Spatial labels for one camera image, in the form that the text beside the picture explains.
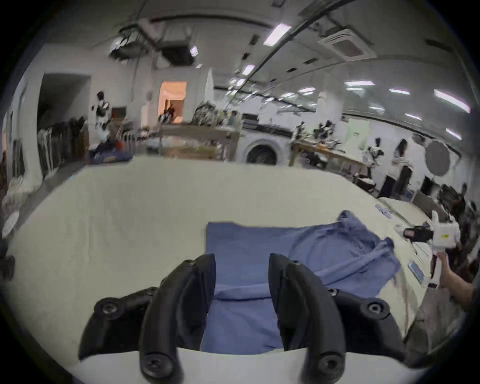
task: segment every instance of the white table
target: white table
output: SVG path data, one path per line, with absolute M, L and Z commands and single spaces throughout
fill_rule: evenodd
M 6 297 L 21 324 L 68 368 L 94 304 L 158 286 L 181 261 L 201 255 L 209 221 L 303 227 L 332 223 L 347 209 L 395 243 L 402 270 L 379 297 L 405 335 L 425 288 L 407 268 L 411 245 L 376 204 L 343 177 L 306 169 L 156 156 L 87 167 L 16 233 Z

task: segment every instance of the white shirt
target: white shirt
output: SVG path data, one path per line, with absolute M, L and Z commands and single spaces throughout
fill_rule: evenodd
M 405 165 L 409 165 L 410 161 L 406 157 L 401 157 L 400 153 L 395 150 L 392 164 L 388 168 L 387 175 L 397 180 L 400 177 L 400 172 Z

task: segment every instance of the round mirror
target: round mirror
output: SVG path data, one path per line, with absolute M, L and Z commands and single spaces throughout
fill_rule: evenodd
M 425 148 L 425 163 L 435 176 L 443 176 L 450 169 L 450 151 L 440 141 L 432 141 Z

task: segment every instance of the human hand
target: human hand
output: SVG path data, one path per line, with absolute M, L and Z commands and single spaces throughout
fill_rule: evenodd
M 442 273 L 440 275 L 440 284 L 443 284 L 448 278 L 448 275 L 451 273 L 450 265 L 448 264 L 448 255 L 445 252 L 438 252 L 433 255 L 432 262 L 430 263 L 430 271 L 433 277 L 435 272 L 435 267 L 437 265 L 437 258 L 442 262 Z

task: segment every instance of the ceiling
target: ceiling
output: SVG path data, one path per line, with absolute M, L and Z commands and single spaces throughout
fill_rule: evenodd
M 278 0 L 176 0 L 86 1 L 71 5 L 56 21 L 50 42 L 61 42 L 95 49 L 109 44 L 117 31 L 138 19 L 148 19 L 159 31 L 184 30 L 198 47 L 196 63 L 212 67 L 215 86 L 229 87 L 245 65 L 259 66 L 275 47 L 263 45 L 278 23 L 295 30 L 309 10 L 335 0 L 290 0 L 283 7 Z M 480 143 L 475 120 L 478 107 L 460 56 L 459 42 L 423 1 L 355 0 L 331 11 L 287 42 L 243 86 L 262 95 L 280 97 L 311 86 L 309 96 L 289 101 L 304 106 L 315 103 L 326 78 L 342 88 L 348 80 L 370 80 L 375 86 L 363 92 L 343 90 L 348 113 L 373 116 L 442 137 L 453 147 L 475 152 Z M 375 52 L 376 57 L 344 61 L 322 47 L 319 35 L 331 28 L 352 29 Z M 259 36 L 249 45 L 252 36 Z M 440 46 L 428 45 L 433 40 Z M 308 64 L 310 59 L 317 59 Z M 389 88 L 401 88 L 410 95 L 394 94 Z M 444 102 L 433 94 L 441 89 L 462 99 L 471 113 Z M 369 107 L 378 106 L 384 111 Z M 420 116 L 422 121 L 405 114 Z M 446 133 L 449 128 L 462 135 L 459 141 Z

